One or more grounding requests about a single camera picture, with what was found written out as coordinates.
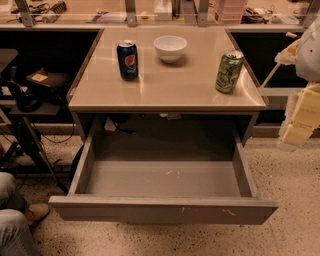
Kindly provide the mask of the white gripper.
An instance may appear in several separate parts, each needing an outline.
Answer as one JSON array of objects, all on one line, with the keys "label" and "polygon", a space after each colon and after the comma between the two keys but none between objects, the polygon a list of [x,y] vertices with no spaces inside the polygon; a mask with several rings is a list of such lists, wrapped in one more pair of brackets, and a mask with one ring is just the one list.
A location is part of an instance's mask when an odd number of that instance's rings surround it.
[{"label": "white gripper", "polygon": [[[276,55],[274,61],[280,65],[294,65],[299,43],[300,40],[291,43]],[[320,83],[309,83],[299,93],[290,121],[292,124],[283,122],[279,130],[277,147],[283,151],[298,149],[313,134],[312,130],[320,126]]]}]

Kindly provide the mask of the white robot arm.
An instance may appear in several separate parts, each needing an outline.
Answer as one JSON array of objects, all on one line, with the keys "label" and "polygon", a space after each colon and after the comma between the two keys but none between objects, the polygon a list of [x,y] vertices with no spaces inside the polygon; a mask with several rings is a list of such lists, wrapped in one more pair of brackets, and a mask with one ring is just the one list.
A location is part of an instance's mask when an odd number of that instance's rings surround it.
[{"label": "white robot arm", "polygon": [[279,130],[277,146],[292,152],[304,144],[320,126],[320,17],[311,23],[300,39],[278,53],[275,62],[295,65],[296,75],[308,82],[287,99],[285,120]]}]

